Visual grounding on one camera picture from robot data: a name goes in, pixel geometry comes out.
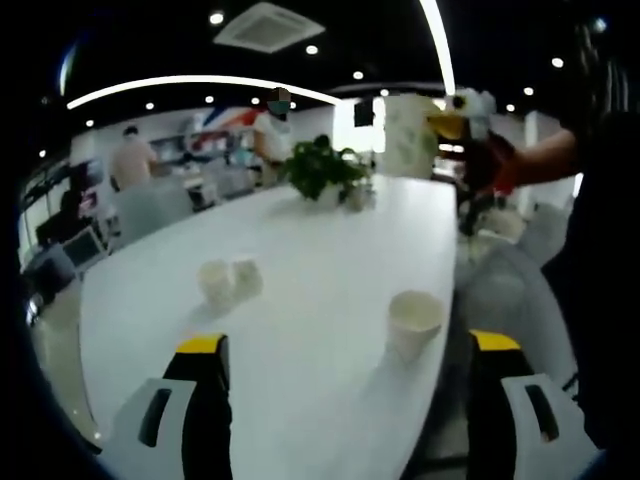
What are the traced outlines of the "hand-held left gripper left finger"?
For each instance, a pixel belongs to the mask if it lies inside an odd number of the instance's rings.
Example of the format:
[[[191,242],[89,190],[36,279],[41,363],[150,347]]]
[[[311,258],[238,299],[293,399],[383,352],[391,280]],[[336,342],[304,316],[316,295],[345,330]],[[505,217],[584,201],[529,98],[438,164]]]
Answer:
[[[112,430],[117,479],[231,479],[228,337],[183,342],[160,378],[122,405]]]

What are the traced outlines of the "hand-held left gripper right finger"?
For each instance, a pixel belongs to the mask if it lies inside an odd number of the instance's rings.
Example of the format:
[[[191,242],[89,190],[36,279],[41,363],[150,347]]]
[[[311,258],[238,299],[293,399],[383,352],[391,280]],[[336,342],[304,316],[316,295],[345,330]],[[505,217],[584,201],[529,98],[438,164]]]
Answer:
[[[510,337],[469,331],[469,479],[580,479],[600,459],[569,393]]]

